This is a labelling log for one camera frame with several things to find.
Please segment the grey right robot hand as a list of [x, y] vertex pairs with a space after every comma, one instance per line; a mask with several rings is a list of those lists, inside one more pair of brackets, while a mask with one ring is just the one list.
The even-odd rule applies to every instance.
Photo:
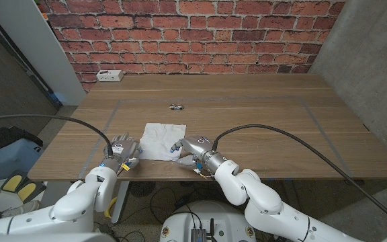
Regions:
[[201, 163], [206, 170], [215, 174], [221, 164], [225, 162], [224, 157], [213, 148], [213, 142], [203, 136], [188, 136], [179, 139], [170, 148], [171, 153], [184, 149], [188, 155], [178, 158], [175, 162], [184, 166], [194, 166]]

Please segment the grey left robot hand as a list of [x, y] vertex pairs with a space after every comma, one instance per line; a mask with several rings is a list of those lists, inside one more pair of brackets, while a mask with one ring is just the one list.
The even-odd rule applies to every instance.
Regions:
[[107, 149], [104, 149], [104, 159], [101, 166], [109, 167], [120, 174], [122, 171], [130, 171], [139, 164], [139, 154], [142, 152], [142, 147], [128, 132], [115, 136], [111, 145], [113, 155], [109, 155]]

